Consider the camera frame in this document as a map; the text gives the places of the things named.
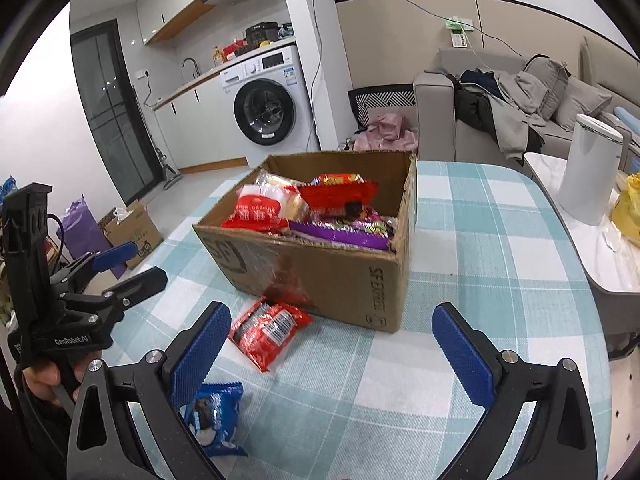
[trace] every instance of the beige wall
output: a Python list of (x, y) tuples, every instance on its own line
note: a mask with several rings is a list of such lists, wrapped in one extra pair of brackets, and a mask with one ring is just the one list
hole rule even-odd
[[(411, 0), (421, 7), (450, 17), (471, 18), (482, 30), (509, 43), (527, 59), (545, 54), (564, 60), (579, 76), (580, 44), (606, 42), (590, 30), (548, 12), (501, 0)], [(421, 70), (434, 68), (437, 51), (451, 46), (444, 21), (402, 0), (349, 0), (337, 3), (340, 27), (354, 88), (412, 83)], [(479, 31), (467, 33), (474, 49), (482, 50)], [(511, 53), (500, 41), (484, 35), (484, 47)], [(631, 56), (621, 48), (612, 49)]]
[[(411, 1), (435, 14), (479, 24), (475, 0)], [(354, 88), (412, 83), (433, 64), (438, 48), (451, 44), (443, 20), (402, 0), (351, 0), (337, 8)], [(482, 49), (478, 32), (468, 37), (476, 50)]]

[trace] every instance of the light blue plaid cloth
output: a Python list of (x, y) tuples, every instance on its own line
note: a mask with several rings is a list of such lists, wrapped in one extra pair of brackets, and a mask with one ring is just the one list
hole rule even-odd
[[(169, 284), (116, 325), (108, 364), (166, 348), (213, 300), (233, 318), (255, 301), (226, 280), (191, 227), (235, 183), (215, 190), (141, 266), (162, 267)], [(578, 363), (602, 477), (611, 427), (606, 346), (582, 267), (542, 192), (505, 168), (419, 162), (417, 218), (400, 332), (316, 318), (265, 374), (225, 343), (207, 381), (244, 384), (236, 442), (249, 454), (214, 460), (228, 479), (437, 478), (482, 415), (431, 333), (443, 301), (498, 350), (532, 363)], [(507, 473), (532, 409), (522, 410), (492, 478)], [(158, 473), (171, 478), (143, 416), (134, 418)]]

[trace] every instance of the side table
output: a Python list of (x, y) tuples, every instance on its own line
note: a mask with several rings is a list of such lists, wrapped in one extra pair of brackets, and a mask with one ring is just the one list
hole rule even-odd
[(527, 153), (525, 162), (578, 253), (605, 335), (637, 332), (640, 329), (640, 248), (621, 238), (609, 219), (619, 193), (612, 191), (607, 214), (599, 226), (583, 224), (558, 203), (566, 160)]

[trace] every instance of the washing machine door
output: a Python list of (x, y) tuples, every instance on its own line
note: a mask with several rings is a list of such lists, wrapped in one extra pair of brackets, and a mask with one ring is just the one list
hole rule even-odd
[(282, 142), (296, 122), (291, 95), (270, 79), (256, 79), (242, 86), (236, 95), (234, 111), (242, 133), (261, 146)]

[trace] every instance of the metal screw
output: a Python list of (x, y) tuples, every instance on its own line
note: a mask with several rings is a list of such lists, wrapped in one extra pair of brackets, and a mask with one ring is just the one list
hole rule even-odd
[(562, 359), (562, 366), (565, 370), (569, 370), (570, 372), (573, 372), (577, 368), (575, 362), (569, 358)]
[(162, 352), (159, 350), (151, 350), (145, 356), (147, 363), (157, 363), (160, 359), (162, 359)]
[(90, 372), (97, 372), (102, 367), (102, 361), (100, 359), (94, 359), (89, 363), (87, 367)]
[(517, 363), (519, 359), (520, 357), (513, 350), (505, 350), (502, 352), (502, 360), (507, 363), (514, 364)]

